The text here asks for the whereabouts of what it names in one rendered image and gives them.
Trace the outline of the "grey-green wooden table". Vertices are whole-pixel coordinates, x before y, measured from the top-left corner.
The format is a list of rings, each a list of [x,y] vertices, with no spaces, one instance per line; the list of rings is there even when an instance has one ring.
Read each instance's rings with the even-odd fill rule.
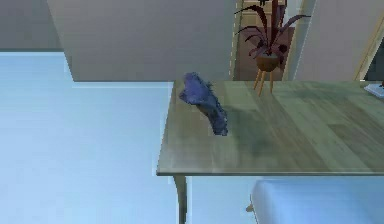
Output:
[[[189,176],[384,175],[384,99],[365,81],[216,81],[228,133],[179,98],[173,84],[156,173],[173,178],[186,224]]]

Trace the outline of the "blue backpack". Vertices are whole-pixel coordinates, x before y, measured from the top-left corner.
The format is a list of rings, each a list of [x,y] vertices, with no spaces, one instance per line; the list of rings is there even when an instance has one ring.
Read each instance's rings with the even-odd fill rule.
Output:
[[[186,73],[183,81],[184,89],[179,93],[179,98],[196,106],[208,118],[215,135],[226,136],[227,113],[214,94],[212,84],[204,81],[196,72]]]

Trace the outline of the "dark red house plant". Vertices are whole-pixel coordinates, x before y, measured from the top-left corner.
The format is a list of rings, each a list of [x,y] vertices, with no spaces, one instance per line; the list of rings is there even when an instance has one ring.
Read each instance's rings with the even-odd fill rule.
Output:
[[[258,90],[258,95],[261,95],[266,74],[269,74],[270,92],[273,92],[273,71],[284,62],[284,54],[288,51],[288,46],[281,44],[279,39],[297,20],[310,18],[310,15],[297,14],[285,22],[286,5],[281,5],[279,0],[258,1],[258,4],[241,8],[236,11],[236,14],[251,10],[258,15],[262,26],[246,25],[240,28],[236,34],[254,29],[255,32],[249,35],[245,39],[245,42],[250,41],[254,37],[259,39],[257,45],[248,52],[248,55],[256,60],[258,72],[253,84],[253,89],[256,89],[258,84],[261,84]]]

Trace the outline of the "pale blue chair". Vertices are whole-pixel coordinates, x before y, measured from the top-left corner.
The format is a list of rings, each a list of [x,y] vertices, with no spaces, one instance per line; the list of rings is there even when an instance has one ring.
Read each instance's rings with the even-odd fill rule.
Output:
[[[384,224],[384,178],[264,178],[246,210],[256,224]]]

